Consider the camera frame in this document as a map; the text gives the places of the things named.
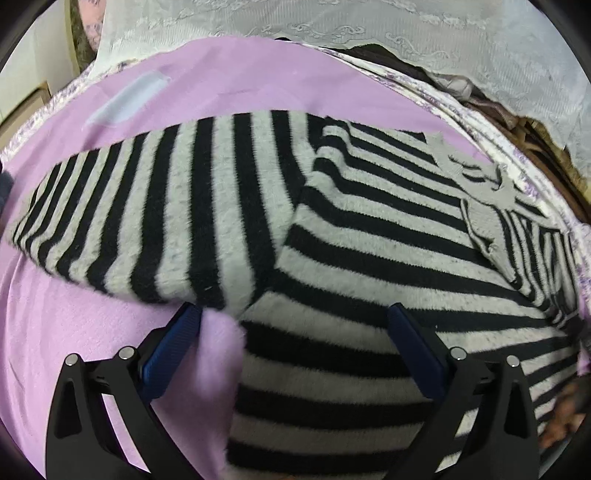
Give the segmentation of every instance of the dark blue fabric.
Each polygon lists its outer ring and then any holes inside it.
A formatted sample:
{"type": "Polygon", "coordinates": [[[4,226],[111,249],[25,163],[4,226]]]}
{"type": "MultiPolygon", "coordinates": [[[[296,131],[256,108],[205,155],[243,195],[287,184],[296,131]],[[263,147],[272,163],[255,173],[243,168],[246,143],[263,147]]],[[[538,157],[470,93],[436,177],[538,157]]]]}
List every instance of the dark blue fabric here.
{"type": "Polygon", "coordinates": [[[12,189],[12,184],[12,177],[7,171],[2,171],[2,166],[0,165],[0,215],[2,215],[4,206],[8,201],[8,195],[12,189]]]}

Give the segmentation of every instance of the metal screw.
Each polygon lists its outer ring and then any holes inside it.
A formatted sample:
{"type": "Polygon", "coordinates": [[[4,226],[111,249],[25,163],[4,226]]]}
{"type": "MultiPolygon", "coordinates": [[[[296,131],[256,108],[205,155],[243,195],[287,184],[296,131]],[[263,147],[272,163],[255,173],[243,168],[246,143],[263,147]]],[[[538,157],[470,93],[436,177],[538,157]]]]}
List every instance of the metal screw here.
{"type": "Polygon", "coordinates": [[[450,354],[452,355],[453,358],[455,358],[456,360],[465,360],[468,357],[468,354],[466,353],[466,351],[458,346],[455,346],[454,348],[452,348],[451,350],[449,350],[450,354]]]}
{"type": "Polygon", "coordinates": [[[507,363],[515,368],[519,366],[519,359],[515,355],[509,355],[507,357],[507,363]]]}
{"type": "Polygon", "coordinates": [[[119,350],[119,358],[122,360],[129,360],[131,357],[135,355],[135,348],[132,346],[124,346],[121,350],[119,350]]]}
{"type": "Polygon", "coordinates": [[[71,353],[70,355],[68,355],[65,360],[65,363],[68,367],[71,367],[72,365],[76,365],[77,362],[78,362],[78,355],[76,355],[75,353],[71,353]]]}

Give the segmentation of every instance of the blue gripper pad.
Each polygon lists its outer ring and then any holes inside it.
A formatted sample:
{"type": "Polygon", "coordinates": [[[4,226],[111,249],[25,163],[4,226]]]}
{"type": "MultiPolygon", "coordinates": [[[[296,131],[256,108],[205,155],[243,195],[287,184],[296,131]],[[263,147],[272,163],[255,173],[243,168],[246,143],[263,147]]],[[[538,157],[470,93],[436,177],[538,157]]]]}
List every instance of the blue gripper pad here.
{"type": "Polygon", "coordinates": [[[201,329],[200,307],[190,305],[162,338],[141,372],[140,397],[145,403],[160,398],[201,329]]]}
{"type": "Polygon", "coordinates": [[[447,367],[431,350],[419,325],[397,304],[388,309],[388,336],[423,396],[442,400],[447,391],[447,367]]]}

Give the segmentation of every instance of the brown fabric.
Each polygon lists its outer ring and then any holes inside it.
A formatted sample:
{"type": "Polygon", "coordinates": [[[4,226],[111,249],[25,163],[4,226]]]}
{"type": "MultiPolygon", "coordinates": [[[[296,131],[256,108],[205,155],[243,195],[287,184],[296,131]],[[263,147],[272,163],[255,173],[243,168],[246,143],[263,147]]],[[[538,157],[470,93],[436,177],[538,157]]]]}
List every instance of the brown fabric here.
{"type": "Polygon", "coordinates": [[[410,65],[409,63],[400,60],[396,55],[380,45],[363,45],[360,47],[349,48],[348,50],[335,49],[335,51],[346,53],[356,59],[372,61],[378,65],[402,72],[415,80],[420,80],[437,87],[422,68],[415,67],[414,65],[410,65]]]}
{"type": "Polygon", "coordinates": [[[517,125],[512,130],[509,130],[507,125],[499,120],[498,116],[491,116],[485,109],[476,105],[467,103],[466,106],[477,110],[491,121],[546,175],[580,221],[585,223],[591,222],[591,206],[589,202],[569,178],[569,175],[565,172],[554,151],[558,151],[561,156],[568,155],[568,153],[563,152],[553,143],[551,143],[551,146],[548,145],[532,126],[532,122],[535,121],[528,118],[520,118],[517,125]]]}

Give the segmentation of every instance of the striped sweater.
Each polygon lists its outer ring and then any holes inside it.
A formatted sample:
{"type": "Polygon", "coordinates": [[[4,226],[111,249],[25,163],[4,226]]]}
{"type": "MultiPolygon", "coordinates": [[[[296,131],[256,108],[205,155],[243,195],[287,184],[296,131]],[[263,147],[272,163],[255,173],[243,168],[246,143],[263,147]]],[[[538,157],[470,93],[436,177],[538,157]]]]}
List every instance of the striped sweater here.
{"type": "Polygon", "coordinates": [[[541,426],[576,373],[568,236],[439,135],[283,111],[175,125],[56,165],[12,241],[67,281],[239,319],[228,480],[383,477],[433,411],[386,334],[395,302],[449,347],[518,356],[541,426]]]}

